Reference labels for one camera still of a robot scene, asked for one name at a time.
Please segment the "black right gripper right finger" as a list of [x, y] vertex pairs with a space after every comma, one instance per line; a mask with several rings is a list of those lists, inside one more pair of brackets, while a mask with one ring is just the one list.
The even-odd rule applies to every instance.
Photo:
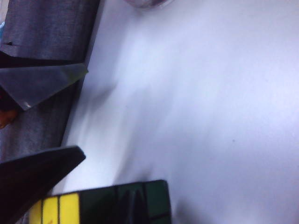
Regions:
[[145, 202], [142, 199], [141, 192], [138, 190], [134, 192], [133, 223], [150, 224]]

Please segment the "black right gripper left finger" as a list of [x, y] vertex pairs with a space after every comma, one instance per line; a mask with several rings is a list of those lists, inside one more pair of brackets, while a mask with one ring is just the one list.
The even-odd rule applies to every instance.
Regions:
[[127, 190], [121, 197], [112, 215], [110, 224], [133, 224], [134, 223], [135, 191]]

